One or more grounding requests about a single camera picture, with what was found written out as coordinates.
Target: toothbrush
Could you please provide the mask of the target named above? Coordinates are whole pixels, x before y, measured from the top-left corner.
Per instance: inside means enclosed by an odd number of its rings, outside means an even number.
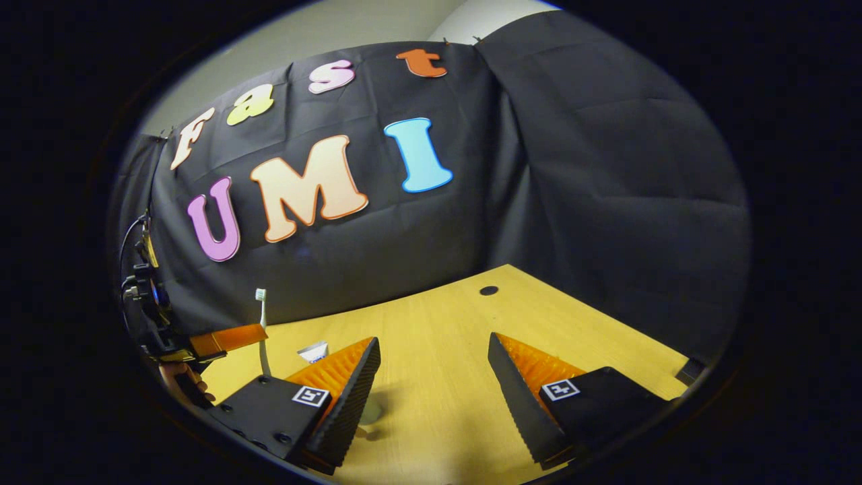
[[[254,299],[260,302],[260,326],[266,330],[266,290],[258,288],[254,291]],[[260,367],[264,371],[264,375],[272,377],[272,372],[269,369],[269,359],[266,358],[266,340],[261,340],[258,343],[260,348]]]

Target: toothpaste tube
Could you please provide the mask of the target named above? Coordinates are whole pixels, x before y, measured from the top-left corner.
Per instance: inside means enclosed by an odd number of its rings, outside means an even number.
[[[308,361],[308,363],[315,363],[329,355],[329,344],[325,340],[321,340],[318,343],[312,343],[304,349],[297,350],[297,354]]]

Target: black border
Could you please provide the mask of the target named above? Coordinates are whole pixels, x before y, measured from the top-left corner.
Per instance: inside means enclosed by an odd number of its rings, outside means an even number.
[[[21,133],[8,163],[22,170],[9,176],[18,185],[11,238],[20,243],[7,278],[10,335],[21,369],[11,373],[21,409],[10,436],[25,478],[289,482],[256,450],[166,398],[134,349],[117,344],[126,339],[102,229],[114,161],[146,100],[193,60],[290,6],[10,9],[9,113]],[[857,111],[842,91],[853,76],[840,69],[850,65],[843,49],[855,45],[859,12],[831,3],[582,1],[576,13],[664,67],[709,113],[740,163],[754,237],[743,317],[722,364],[677,413],[577,482],[844,482],[853,340],[841,325],[858,285],[828,263],[857,247],[847,239],[853,179],[840,172],[859,159],[846,123]]]

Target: blue letter i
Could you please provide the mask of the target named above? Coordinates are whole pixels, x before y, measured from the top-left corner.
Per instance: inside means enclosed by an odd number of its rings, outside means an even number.
[[[443,168],[437,160],[428,128],[431,120],[412,118],[394,122],[384,128],[386,136],[395,138],[401,158],[407,168],[407,179],[401,184],[405,192],[425,192],[444,186],[452,180],[452,171]]]

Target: table surface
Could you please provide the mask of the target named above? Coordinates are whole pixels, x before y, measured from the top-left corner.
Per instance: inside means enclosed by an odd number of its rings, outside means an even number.
[[[489,296],[483,287],[499,290]],[[330,353],[378,337],[372,399],[384,409],[362,426],[330,481],[524,483],[551,473],[533,463],[488,363],[490,333],[532,345],[587,372],[611,366],[669,400],[686,357],[512,266],[380,305],[266,327],[270,369],[285,378],[308,365],[297,350],[326,340]],[[203,373],[220,401],[259,375],[258,345]]]

